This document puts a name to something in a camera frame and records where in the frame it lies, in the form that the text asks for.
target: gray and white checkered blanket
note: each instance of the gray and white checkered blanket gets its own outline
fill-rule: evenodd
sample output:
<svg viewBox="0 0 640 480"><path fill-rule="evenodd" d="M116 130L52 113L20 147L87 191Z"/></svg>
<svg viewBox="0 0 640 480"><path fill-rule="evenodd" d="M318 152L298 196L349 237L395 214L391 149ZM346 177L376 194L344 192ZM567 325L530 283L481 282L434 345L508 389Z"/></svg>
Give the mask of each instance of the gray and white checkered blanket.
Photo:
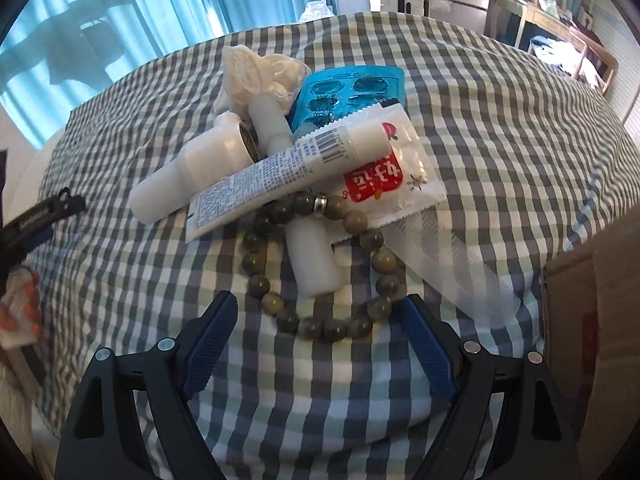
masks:
<svg viewBox="0 0 640 480"><path fill-rule="evenodd" d="M72 114L41 195L69 186L89 211L57 225L30 264L42 274L47 369L39 409L59 433L82 373L101 346L139 352L175 336L218 290L239 302L238 325L194 418L226 475L238 478L408 478L442 421L399 326L334 345L276 333L245 296L239 241L247 221L186 244L185 211L152 226L127 208L131 187L207 130L220 90L222 47L286 54L312 70L388 64L406 75L406 109L447 200L439 222L507 278L517 322L488 332L409 269L463 338L521 355L541 343L540 270L640 198L640 155L606 102L534 57L468 30L405 14L356 14L249 30L155 60ZM299 299L281 239L267 274L301 315L348 315L372 295L369 259L353 242L336 257L351 286L326 301ZM144 394L143 435L168 476Z"/></svg>

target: metal screw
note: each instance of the metal screw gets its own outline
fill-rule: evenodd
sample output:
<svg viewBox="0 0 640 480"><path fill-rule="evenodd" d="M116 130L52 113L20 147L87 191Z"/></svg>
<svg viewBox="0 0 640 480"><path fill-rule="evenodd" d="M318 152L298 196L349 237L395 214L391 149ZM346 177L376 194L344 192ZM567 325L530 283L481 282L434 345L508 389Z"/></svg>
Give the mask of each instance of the metal screw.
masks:
<svg viewBox="0 0 640 480"><path fill-rule="evenodd" d="M109 350L108 348L100 348L95 353L95 358L98 359L98 361L105 361L109 358L110 355L111 355L111 350Z"/></svg>
<svg viewBox="0 0 640 480"><path fill-rule="evenodd" d="M539 365L542 362L542 355L539 352L529 352L527 354L527 359L529 362Z"/></svg>
<svg viewBox="0 0 640 480"><path fill-rule="evenodd" d="M166 337L158 341L158 348L163 352L166 352L167 350L171 350L171 348L173 348L174 346L175 346L175 341L170 337Z"/></svg>
<svg viewBox="0 0 640 480"><path fill-rule="evenodd" d="M465 341L463 348L465 349L465 352L469 352L470 354L477 354L479 351L482 350L482 347L480 346L480 343L477 343L476 341Z"/></svg>

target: red item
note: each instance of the red item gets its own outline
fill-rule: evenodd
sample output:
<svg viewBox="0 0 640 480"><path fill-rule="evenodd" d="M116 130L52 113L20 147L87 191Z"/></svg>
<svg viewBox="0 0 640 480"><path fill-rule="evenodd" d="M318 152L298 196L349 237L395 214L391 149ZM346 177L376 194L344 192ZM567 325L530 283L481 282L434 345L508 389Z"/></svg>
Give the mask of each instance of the red item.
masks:
<svg viewBox="0 0 640 480"><path fill-rule="evenodd" d="M393 191L402 184L402 169L394 152L344 174L344 183L353 202L370 197L379 200L385 191Z"/></svg>

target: snack packet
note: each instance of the snack packet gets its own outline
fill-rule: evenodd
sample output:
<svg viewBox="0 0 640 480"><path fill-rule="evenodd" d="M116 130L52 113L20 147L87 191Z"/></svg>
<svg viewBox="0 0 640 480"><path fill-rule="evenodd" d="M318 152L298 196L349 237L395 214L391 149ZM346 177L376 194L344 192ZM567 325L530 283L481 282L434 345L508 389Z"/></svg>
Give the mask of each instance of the snack packet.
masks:
<svg viewBox="0 0 640 480"><path fill-rule="evenodd" d="M363 112L380 108L380 104L364 108L358 112L358 120ZM424 146L402 105L393 104L384 109L388 114L384 125L392 152L313 186L314 192L341 196L347 200L350 210L365 213L369 228L395 222L445 198L444 186L435 177ZM324 128L331 128L331 123ZM351 237L341 222L327 220L327 232L332 242Z"/></svg>

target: white tube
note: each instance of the white tube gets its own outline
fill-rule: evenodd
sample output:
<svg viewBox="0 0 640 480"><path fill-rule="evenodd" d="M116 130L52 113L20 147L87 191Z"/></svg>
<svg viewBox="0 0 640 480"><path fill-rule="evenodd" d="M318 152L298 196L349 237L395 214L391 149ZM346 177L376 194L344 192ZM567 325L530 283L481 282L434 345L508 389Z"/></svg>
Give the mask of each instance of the white tube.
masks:
<svg viewBox="0 0 640 480"><path fill-rule="evenodd" d="M129 207L144 224L186 206L203 189L258 160L255 143L236 114L222 114L213 128L187 142L167 165L136 184Z"/></svg>
<svg viewBox="0 0 640 480"><path fill-rule="evenodd" d="M255 211L267 202L387 156L382 121L375 116L322 128L294 146L261 160L199 193L187 216L187 241Z"/></svg>
<svg viewBox="0 0 640 480"><path fill-rule="evenodd" d="M289 123L272 95L254 96L249 101L249 115L258 146L267 156L292 146ZM342 288L345 276L335 263L331 241L321 219L295 216L284 227L284 235L296 286L302 296L313 298Z"/></svg>

